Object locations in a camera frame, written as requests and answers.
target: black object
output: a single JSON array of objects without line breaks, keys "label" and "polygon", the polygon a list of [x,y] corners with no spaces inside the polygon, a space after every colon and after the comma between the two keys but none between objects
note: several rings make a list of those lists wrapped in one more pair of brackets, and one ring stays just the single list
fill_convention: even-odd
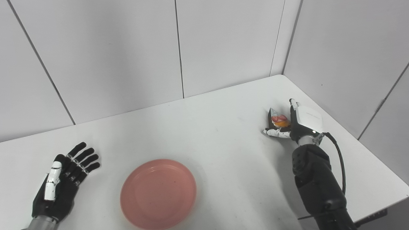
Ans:
[{"label": "black object", "polygon": [[[31,216],[35,218],[36,216],[48,216],[53,218],[57,223],[62,221],[71,211],[74,206],[74,198],[78,191],[79,184],[85,179],[89,172],[100,167],[99,163],[93,163],[90,165],[85,173],[80,166],[73,160],[74,157],[80,150],[84,149],[86,144],[84,142],[75,146],[67,156],[62,154],[57,155],[55,161],[59,161],[62,164],[62,172],[60,174],[60,182],[56,187],[56,199],[54,201],[44,200],[45,183],[47,177],[45,178],[43,184],[41,185],[36,197],[33,201],[33,211]],[[94,153],[94,149],[87,149],[82,154],[79,155],[81,160],[90,154]],[[90,156],[92,159],[96,160],[98,157],[94,155]]]},{"label": "black object", "polygon": [[356,230],[346,209],[345,195],[331,171],[330,159],[324,150],[315,144],[299,146],[292,153],[292,163],[295,184],[318,228]]}]

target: orange object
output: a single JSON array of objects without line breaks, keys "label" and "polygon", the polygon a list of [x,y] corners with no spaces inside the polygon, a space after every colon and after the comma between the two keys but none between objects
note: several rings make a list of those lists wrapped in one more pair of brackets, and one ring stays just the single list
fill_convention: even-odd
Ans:
[{"label": "orange object", "polygon": [[159,159],[135,169],[121,190],[121,209],[135,226],[163,230],[182,221],[196,199],[196,182],[181,163]]},{"label": "orange object", "polygon": [[271,117],[271,120],[273,121],[273,122],[278,122],[278,121],[286,121],[286,120],[288,120],[287,119],[287,117],[285,116],[285,115],[280,115],[280,116],[272,116]]},{"label": "orange object", "polygon": [[275,122],[274,125],[278,126],[278,127],[287,127],[289,126],[291,123],[288,120],[285,121],[279,121],[279,122]]}]

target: robotic arm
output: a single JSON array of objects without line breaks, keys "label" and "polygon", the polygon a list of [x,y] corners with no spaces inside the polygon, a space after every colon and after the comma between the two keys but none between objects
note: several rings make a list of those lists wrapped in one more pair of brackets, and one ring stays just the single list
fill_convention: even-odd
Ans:
[{"label": "robotic arm", "polygon": [[82,142],[66,156],[56,156],[50,173],[34,198],[33,220],[26,230],[54,230],[56,224],[70,213],[79,185],[92,170],[100,167],[100,163],[94,162],[99,157],[93,148],[75,157],[85,147]]},{"label": "robotic arm", "polygon": [[339,147],[329,133],[323,132],[321,114],[290,99],[291,122],[270,109],[269,127],[264,130],[269,136],[291,138],[298,144],[292,153],[292,171],[295,184],[304,206],[314,217],[320,230],[356,230],[346,209],[345,173],[343,160],[343,188],[341,189],[331,171],[329,156],[319,147],[326,135]]}]

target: white table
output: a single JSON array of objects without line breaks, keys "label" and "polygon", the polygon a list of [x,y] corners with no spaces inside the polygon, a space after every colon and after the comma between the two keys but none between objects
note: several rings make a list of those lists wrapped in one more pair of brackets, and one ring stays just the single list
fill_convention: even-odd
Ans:
[{"label": "white table", "polygon": [[[186,165],[198,186],[192,213],[172,229],[315,228],[311,220],[297,221],[307,213],[291,169],[296,144],[261,132],[270,107],[289,115],[289,98],[320,112],[324,128],[337,139],[354,221],[408,196],[401,179],[290,80],[277,75],[0,143],[0,226],[27,227],[32,200],[55,155],[85,141],[100,154],[102,168],[81,184],[59,230],[135,229],[121,212],[119,193],[134,168],[158,158]],[[340,181],[334,146],[325,139],[321,147]]]}]

